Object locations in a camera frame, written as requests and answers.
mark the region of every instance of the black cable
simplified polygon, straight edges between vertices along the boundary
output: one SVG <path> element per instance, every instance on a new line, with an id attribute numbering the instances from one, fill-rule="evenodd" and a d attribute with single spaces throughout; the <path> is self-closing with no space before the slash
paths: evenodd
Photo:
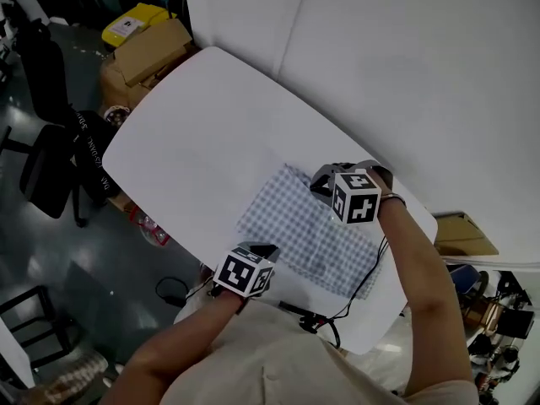
<path id="1" fill-rule="evenodd" d="M 330 328 L 334 332 L 334 337 L 336 338 L 336 343 L 332 343 L 332 346 L 335 349 L 340 349 L 341 348 L 341 338 L 339 337 L 338 328 L 336 327 L 336 324 L 334 323 L 334 320 L 330 320 L 328 322 L 328 324 L 330 325 Z"/>
<path id="2" fill-rule="evenodd" d="M 195 289 L 194 291 L 192 291 L 191 294 L 188 294 L 188 295 L 186 296 L 186 301 L 187 301 L 188 299 L 190 299 L 191 297 L 193 297 L 193 295 L 195 295 L 196 293 L 198 293 L 201 289 L 203 289 L 203 288 L 206 286 L 206 284 L 207 284 L 208 282 L 210 282 L 212 279 L 213 279 L 213 275 L 210 276 L 208 279 L 206 279 L 206 280 L 201 284 L 201 286 L 199 286 L 199 288 L 197 288 L 197 289 Z"/>
<path id="3" fill-rule="evenodd" d="M 165 300 L 165 296 L 161 295 L 158 291 L 159 286 L 165 281 L 165 280 L 174 280 L 176 282 L 179 282 L 180 284 L 184 285 L 184 289 L 186 289 L 186 294 L 189 292 L 189 288 L 186 285 L 186 283 L 179 278 L 175 278 L 174 276 L 165 276 L 164 278 L 161 278 L 158 283 L 155 285 L 154 292 L 157 294 L 158 297 Z"/>
<path id="4" fill-rule="evenodd" d="M 381 243 L 379 244 L 379 250 L 377 251 L 377 260 L 375 261 L 375 265 L 371 268 L 371 270 L 368 272 L 367 275 L 365 275 L 365 277 L 362 279 L 362 281 L 360 282 L 360 285 L 358 287 L 356 287 L 356 290 L 353 292 L 353 295 L 351 296 L 351 298 L 349 299 L 348 303 L 345 305 L 345 307 L 343 307 L 343 309 L 341 309 L 336 315 L 328 318 L 328 321 L 326 322 L 323 322 L 322 324 L 320 324 L 316 330 L 319 330 L 319 328 L 321 328 L 322 326 L 325 326 L 326 324 L 329 323 L 329 321 L 334 321 L 334 320 L 339 320 L 341 318 L 345 318 L 346 316 L 348 316 L 348 313 L 349 313 L 349 310 L 350 310 L 350 307 L 351 305 L 353 304 L 353 301 L 354 299 L 356 298 L 356 294 L 362 289 L 362 287 L 364 286 L 365 282 L 371 277 L 371 274 L 375 271 L 375 269 L 379 266 L 379 262 L 381 261 L 381 258 L 382 256 L 384 255 L 386 249 L 388 248 L 388 240 L 386 239 L 386 237 L 383 237 L 383 239 L 381 240 Z"/>

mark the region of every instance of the gray floor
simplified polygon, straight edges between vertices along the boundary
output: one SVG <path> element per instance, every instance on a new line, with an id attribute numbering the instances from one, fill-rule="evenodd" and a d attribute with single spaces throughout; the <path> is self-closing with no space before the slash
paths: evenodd
<path id="1" fill-rule="evenodd" d="M 97 111 L 99 68 L 106 54 L 100 32 L 59 25 L 51 31 L 64 54 L 73 107 Z M 10 62 L 14 75 L 0 92 L 0 131 L 10 125 L 11 138 L 32 144 L 45 123 L 33 112 L 18 58 L 12 55 Z M 0 302 L 46 285 L 55 307 L 80 325 L 83 343 L 125 361 L 145 338 L 170 325 L 178 311 L 155 295 L 155 284 L 164 276 L 193 284 L 198 262 L 174 241 L 165 248 L 151 246 L 111 205 L 90 211 L 85 229 L 73 222 L 70 202 L 60 219 L 49 218 L 19 190 L 25 160 L 24 154 L 11 151 L 0 156 Z M 89 211 L 88 198 L 82 203 Z M 165 286 L 167 293 L 184 293 L 179 285 Z M 34 311 L 29 303 L 3 318 L 13 325 Z M 30 357 L 42 351 L 30 349 Z"/>

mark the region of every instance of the fiducial marker cube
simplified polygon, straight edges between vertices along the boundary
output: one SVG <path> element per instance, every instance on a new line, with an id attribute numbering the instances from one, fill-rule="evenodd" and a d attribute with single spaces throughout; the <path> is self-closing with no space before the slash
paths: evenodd
<path id="1" fill-rule="evenodd" d="M 274 261 L 237 246 L 218 265 L 213 281 L 243 297 L 250 297 L 265 289 L 274 266 Z"/>
<path id="2" fill-rule="evenodd" d="M 346 225 L 373 222 L 379 212 L 381 188 L 366 170 L 335 175 L 333 217 Z"/>

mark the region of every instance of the black bag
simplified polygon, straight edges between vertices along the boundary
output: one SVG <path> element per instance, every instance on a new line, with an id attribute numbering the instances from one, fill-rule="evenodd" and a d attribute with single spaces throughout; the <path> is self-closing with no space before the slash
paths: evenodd
<path id="1" fill-rule="evenodd" d="M 79 127 L 75 139 L 79 181 L 90 198 L 104 203 L 108 197 L 115 197 L 120 192 L 120 187 L 105 172 L 101 163 L 116 129 L 93 111 L 75 111 L 75 114 Z"/>

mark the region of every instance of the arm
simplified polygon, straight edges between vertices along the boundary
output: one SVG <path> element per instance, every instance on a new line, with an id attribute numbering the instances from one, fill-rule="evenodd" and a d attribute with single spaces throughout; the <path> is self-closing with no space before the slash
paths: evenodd
<path id="1" fill-rule="evenodd" d="M 406 394 L 444 381 L 473 382 L 456 291 L 439 253 L 401 201 L 383 202 L 379 222 L 413 317 L 413 368 Z"/>
<path id="2" fill-rule="evenodd" d="M 157 405 L 170 384 L 194 365 L 242 304 L 224 291 L 185 320 L 150 338 L 127 362 L 101 405 Z"/>

